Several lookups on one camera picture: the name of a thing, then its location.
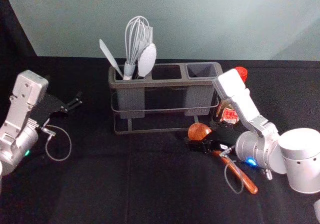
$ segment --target bottle label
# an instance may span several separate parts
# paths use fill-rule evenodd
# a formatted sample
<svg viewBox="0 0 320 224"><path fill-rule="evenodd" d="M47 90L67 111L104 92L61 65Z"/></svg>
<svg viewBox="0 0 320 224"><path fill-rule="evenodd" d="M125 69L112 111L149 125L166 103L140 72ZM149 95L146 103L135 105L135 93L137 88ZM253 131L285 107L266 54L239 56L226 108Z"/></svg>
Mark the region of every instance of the bottle label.
<svg viewBox="0 0 320 224"><path fill-rule="evenodd" d="M230 108L224 108L221 115L221 122L236 124L238 121L239 121L239 117L235 110Z"/></svg>

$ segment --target utensil holder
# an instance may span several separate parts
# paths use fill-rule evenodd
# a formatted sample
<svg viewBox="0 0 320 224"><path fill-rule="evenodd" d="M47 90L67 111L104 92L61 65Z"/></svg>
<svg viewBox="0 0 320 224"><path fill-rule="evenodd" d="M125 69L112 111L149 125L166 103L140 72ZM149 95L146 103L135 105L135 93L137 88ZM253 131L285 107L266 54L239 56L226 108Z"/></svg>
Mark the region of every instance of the utensil holder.
<svg viewBox="0 0 320 224"><path fill-rule="evenodd" d="M157 113L183 113L195 121L198 116L207 116L218 105L212 81L221 73L217 62L156 64L144 79L122 80L110 67L108 82L114 131L125 134L185 130L179 127L133 130L132 120ZM127 120L127 130L116 130L116 117Z"/></svg>

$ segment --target green led light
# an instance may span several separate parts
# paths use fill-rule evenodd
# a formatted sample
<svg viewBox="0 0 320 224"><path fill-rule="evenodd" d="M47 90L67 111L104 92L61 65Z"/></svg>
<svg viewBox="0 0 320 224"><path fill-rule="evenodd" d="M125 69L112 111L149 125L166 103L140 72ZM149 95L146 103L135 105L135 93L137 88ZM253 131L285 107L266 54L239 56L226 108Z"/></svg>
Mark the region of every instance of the green led light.
<svg viewBox="0 0 320 224"><path fill-rule="evenodd" d="M24 156L27 156L30 154L30 150L27 150L27 152L24 154Z"/></svg>

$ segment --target white spatula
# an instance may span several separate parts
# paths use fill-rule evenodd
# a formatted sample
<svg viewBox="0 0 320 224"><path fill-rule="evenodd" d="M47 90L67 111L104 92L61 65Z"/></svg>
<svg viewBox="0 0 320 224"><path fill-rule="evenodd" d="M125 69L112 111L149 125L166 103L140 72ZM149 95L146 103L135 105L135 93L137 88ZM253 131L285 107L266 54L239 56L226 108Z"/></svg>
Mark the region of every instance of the white spatula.
<svg viewBox="0 0 320 224"><path fill-rule="evenodd" d="M102 52L104 53L106 58L109 60L110 64L115 68L115 70L117 70L117 72L123 78L124 75L122 74L117 62L115 61L114 57L110 53L109 49L106 47L106 45L104 44L104 42L102 40L99 40L99 43L100 43L100 49L102 50Z"/></svg>

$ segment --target wooden spoon handle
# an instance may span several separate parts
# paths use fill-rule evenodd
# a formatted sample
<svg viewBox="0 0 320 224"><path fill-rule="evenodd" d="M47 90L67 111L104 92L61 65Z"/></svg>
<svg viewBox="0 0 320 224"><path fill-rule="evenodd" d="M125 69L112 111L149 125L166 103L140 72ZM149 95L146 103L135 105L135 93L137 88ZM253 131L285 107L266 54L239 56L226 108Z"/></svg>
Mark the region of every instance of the wooden spoon handle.
<svg viewBox="0 0 320 224"><path fill-rule="evenodd" d="M220 153L221 151L219 150L215 150L212 152L213 156L217 156L220 158ZM221 157L221 160L224 162L224 164L228 164L229 162L231 162L229 159ZM237 178L239 178L239 180L241 180L241 176L236 168L236 165L234 163L231 163L228 165L228 168L237 176ZM244 186L246 187L246 189L251 193L251 194L257 194L258 192L258 187L253 183L253 181L240 169L238 168L242 174L243 177L243 183Z"/></svg>

